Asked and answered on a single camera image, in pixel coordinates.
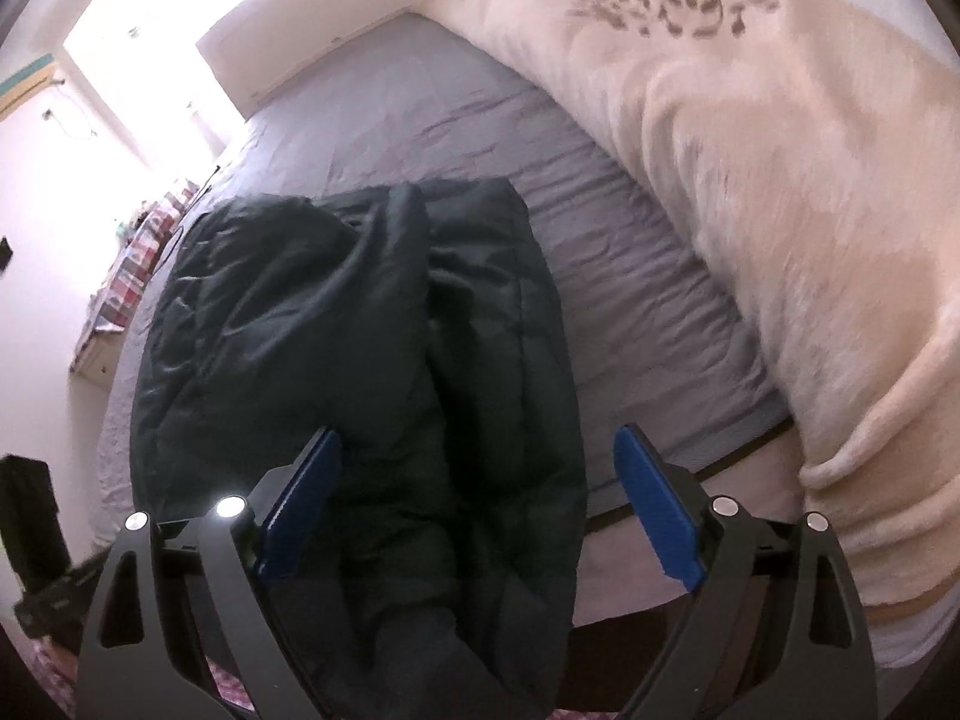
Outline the pink plaid cloth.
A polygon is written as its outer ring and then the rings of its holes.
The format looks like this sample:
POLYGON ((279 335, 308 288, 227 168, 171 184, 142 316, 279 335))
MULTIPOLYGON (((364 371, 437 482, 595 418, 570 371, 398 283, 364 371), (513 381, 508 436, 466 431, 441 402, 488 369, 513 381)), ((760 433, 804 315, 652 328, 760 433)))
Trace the pink plaid cloth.
POLYGON ((68 718, 256 718, 238 678, 202 668, 189 681, 156 649, 88 644, 73 655, 50 639, 28 645, 28 670, 68 718))

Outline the dark green puffer jacket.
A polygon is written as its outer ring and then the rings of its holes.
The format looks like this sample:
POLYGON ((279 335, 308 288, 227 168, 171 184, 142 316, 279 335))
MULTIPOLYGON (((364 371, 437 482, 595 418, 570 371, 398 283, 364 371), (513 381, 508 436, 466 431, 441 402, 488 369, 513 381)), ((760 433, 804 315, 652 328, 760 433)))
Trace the dark green puffer jacket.
POLYGON ((311 405, 275 385, 270 415, 213 405, 187 351, 160 364, 143 422, 189 470, 203 514, 301 454, 319 429, 342 473, 295 577, 268 594, 320 699, 345 718, 542 718, 573 617, 586 472, 558 307, 508 238, 434 255, 423 205, 396 193, 361 229, 308 226, 313 249, 268 286, 262 320, 329 356, 311 405))

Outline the grey bed sheet mattress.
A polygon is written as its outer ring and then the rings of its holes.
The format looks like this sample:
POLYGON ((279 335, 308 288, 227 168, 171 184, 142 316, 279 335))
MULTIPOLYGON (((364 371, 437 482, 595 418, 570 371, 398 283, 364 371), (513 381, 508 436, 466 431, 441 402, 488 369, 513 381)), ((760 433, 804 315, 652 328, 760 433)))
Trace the grey bed sheet mattress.
POLYGON ((174 351, 189 353, 190 380, 215 406, 267 416, 275 385, 296 380, 293 413, 306 411, 329 356, 262 320, 265 291, 313 249, 311 221, 361 229, 404 192, 421 200, 434 255, 504 232, 508 259, 532 254, 547 275, 586 452, 592 532, 576 621, 679 593, 626 518, 610 455, 620 424, 643 426, 711 486, 791 510, 793 482, 771 458, 788 406, 755 333, 658 200, 547 93, 433 21, 400 16, 286 83, 172 229, 110 390, 99 539, 137 494, 192 499, 220 476, 189 470, 143 422, 143 392, 166 383, 174 351))

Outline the black device at left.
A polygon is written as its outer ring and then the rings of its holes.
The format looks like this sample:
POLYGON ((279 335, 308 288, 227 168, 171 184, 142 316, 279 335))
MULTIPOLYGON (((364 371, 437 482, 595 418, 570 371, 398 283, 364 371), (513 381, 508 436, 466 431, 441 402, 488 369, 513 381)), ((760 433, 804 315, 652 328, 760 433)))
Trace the black device at left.
POLYGON ((71 561, 49 467, 41 460, 2 458, 2 543, 21 583, 14 617, 26 637, 50 637, 78 655, 107 553, 71 561))

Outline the cream floral blanket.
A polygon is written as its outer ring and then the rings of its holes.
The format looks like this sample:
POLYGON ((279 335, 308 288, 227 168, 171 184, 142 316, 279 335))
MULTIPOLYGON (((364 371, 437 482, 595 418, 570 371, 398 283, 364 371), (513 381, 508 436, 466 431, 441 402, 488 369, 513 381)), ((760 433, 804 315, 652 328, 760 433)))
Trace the cream floral blanket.
POLYGON ((848 0, 425 0, 649 188, 734 296, 875 661, 958 614, 958 75, 848 0))

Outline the white headboard panel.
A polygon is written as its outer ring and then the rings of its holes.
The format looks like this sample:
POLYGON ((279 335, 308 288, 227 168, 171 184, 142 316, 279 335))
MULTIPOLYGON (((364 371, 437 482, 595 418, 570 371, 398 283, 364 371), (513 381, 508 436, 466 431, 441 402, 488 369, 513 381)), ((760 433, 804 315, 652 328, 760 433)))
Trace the white headboard panel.
POLYGON ((404 13, 405 8, 394 8, 386 15, 359 21, 231 13, 199 39, 197 49, 231 104, 249 119, 320 57, 404 13))

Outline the white bedside cabinet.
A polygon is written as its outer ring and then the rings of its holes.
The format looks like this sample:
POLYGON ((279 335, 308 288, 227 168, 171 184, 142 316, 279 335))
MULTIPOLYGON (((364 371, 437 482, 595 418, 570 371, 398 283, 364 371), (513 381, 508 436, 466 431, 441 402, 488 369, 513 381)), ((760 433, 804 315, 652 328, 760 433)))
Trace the white bedside cabinet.
POLYGON ((89 333, 76 349, 70 372, 109 392, 116 377, 124 340, 124 332, 103 330, 89 333))

